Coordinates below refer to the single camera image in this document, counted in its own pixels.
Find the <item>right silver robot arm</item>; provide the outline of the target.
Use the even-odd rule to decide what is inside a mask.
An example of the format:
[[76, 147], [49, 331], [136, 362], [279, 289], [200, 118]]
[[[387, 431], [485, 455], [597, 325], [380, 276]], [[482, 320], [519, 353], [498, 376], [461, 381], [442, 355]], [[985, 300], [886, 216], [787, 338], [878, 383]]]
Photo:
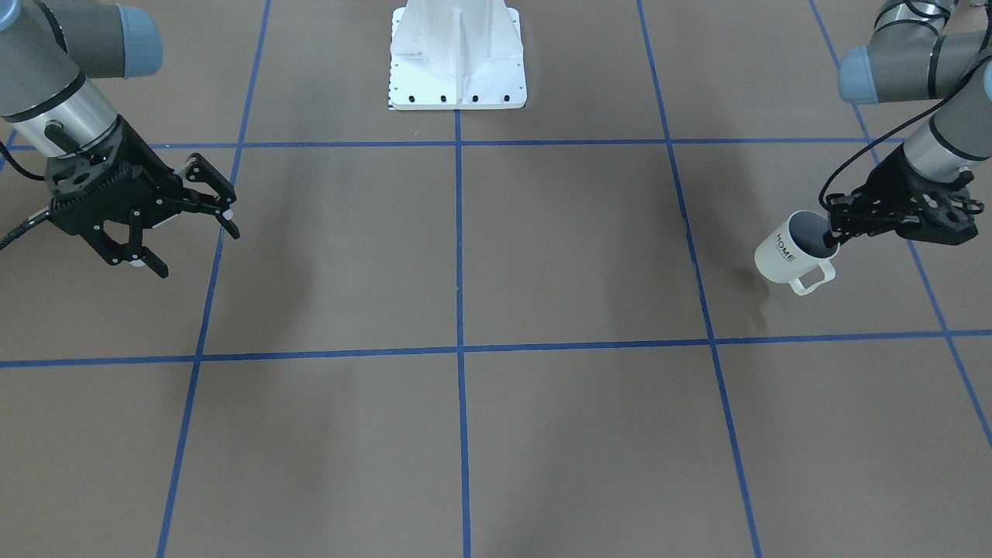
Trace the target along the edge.
[[46, 158], [26, 170], [7, 147], [8, 166], [50, 192], [46, 208], [2, 240], [7, 246], [44, 222], [81, 237], [107, 264], [169, 267], [144, 243], [181, 213], [216, 219], [231, 238], [236, 191], [201, 154], [163, 162], [108, 98], [100, 78], [141, 78], [162, 67], [164, 44], [152, 15], [99, 1], [4, 1], [2, 120]]

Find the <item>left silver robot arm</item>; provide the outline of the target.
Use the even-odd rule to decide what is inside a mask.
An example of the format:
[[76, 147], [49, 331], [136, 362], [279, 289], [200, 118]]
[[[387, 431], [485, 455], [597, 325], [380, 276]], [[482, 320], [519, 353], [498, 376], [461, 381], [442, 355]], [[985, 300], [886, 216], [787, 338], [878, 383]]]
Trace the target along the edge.
[[918, 243], [960, 245], [983, 211], [967, 190], [991, 155], [990, 32], [946, 34], [954, 1], [887, 1], [866, 45], [839, 67], [850, 105], [933, 100], [915, 130], [849, 194], [821, 192], [833, 248], [894, 232]]

